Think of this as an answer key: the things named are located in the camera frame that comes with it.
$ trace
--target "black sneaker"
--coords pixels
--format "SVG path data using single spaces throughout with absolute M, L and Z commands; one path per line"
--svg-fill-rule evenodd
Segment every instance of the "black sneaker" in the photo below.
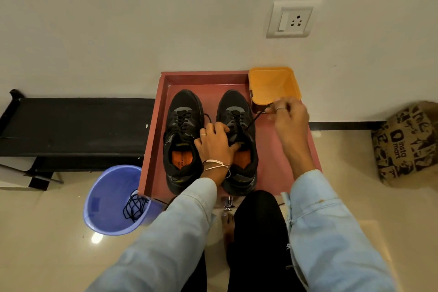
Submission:
M 229 127 L 228 145 L 240 143 L 240 149 L 234 155 L 230 168 L 231 176 L 222 183 L 222 187 L 230 195 L 247 195 L 254 190 L 257 183 L 258 155 L 253 120 L 251 107 L 241 93 L 237 90 L 228 90 L 222 96 L 216 121 Z
M 204 127 L 201 102 L 190 90 L 181 90 L 170 103 L 163 142 L 163 164 L 167 186 L 178 195 L 202 173 L 202 162 L 194 139 Z

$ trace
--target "paper bag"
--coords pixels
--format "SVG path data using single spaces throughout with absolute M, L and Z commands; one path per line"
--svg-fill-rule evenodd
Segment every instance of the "paper bag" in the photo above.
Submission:
M 371 132 L 380 178 L 416 173 L 438 162 L 438 104 L 422 101 L 409 106 Z

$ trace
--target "bangle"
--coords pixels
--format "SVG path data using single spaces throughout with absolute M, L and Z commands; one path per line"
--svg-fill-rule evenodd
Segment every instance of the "bangle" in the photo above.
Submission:
M 204 166 L 205 163 L 216 163 L 216 164 L 220 164 L 220 165 L 218 165 L 218 166 L 212 166 L 212 167 L 206 168 L 206 169 L 204 169 L 204 171 L 212 170 L 213 168 L 218 168 L 218 167 L 226 167 L 227 170 L 228 170 L 228 173 L 227 173 L 227 176 L 225 177 L 225 179 L 231 177 L 231 171 L 229 170 L 229 167 L 230 167 L 231 165 L 224 164 L 223 162 L 221 162 L 221 161 L 217 161 L 217 160 L 215 160 L 215 159 L 208 159 L 208 160 L 202 162 L 202 166 Z

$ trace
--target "light blue sleeve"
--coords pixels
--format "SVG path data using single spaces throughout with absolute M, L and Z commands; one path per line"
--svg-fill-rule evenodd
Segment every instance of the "light blue sleeve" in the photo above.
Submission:
M 396 291 L 380 253 L 319 170 L 282 195 L 293 263 L 309 291 Z
M 216 203 L 213 180 L 185 189 L 87 292 L 180 292 L 196 268 Z

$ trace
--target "electrical outlet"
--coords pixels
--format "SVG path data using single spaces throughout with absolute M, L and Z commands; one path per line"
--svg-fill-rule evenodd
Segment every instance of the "electrical outlet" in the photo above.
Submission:
M 309 36 L 320 4 L 321 0 L 274 2 L 266 38 Z

